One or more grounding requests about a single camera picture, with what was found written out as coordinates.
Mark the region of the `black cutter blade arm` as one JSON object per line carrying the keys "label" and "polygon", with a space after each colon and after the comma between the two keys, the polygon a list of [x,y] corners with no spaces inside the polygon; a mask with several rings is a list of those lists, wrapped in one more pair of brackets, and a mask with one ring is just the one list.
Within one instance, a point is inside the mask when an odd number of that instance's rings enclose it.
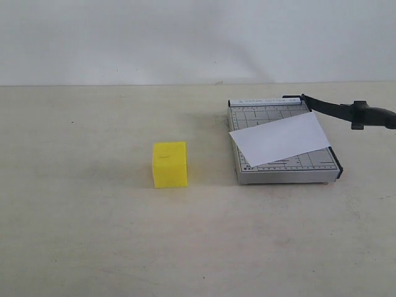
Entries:
{"label": "black cutter blade arm", "polygon": [[321,101],[305,94],[300,97],[312,110],[351,122],[352,130],[363,130],[365,126],[395,129],[395,112],[369,106],[367,101],[355,100],[347,105]]}

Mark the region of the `grey paper cutter base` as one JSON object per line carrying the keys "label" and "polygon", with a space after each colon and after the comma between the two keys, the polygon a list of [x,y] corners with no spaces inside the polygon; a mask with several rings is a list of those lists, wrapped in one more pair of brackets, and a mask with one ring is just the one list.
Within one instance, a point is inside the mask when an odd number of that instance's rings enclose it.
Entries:
{"label": "grey paper cutter base", "polygon": [[[281,98],[228,101],[230,131],[308,113],[311,108],[298,95]],[[332,147],[251,167],[232,142],[235,171],[240,184],[330,183],[341,177],[341,166]]]}

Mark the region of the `yellow foam cube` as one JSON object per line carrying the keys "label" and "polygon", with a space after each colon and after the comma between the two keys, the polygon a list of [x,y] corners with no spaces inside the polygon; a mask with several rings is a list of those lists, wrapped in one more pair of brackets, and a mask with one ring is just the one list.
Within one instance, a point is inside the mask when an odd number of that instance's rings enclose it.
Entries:
{"label": "yellow foam cube", "polygon": [[152,174],[156,188],[187,187],[186,142],[154,143]]}

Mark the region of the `white paper sheet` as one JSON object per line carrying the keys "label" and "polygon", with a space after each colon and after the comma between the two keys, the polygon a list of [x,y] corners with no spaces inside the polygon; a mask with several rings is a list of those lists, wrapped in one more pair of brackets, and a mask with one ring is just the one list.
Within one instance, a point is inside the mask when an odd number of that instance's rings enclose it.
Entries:
{"label": "white paper sheet", "polygon": [[230,136],[250,166],[330,147],[313,112],[232,131]]}

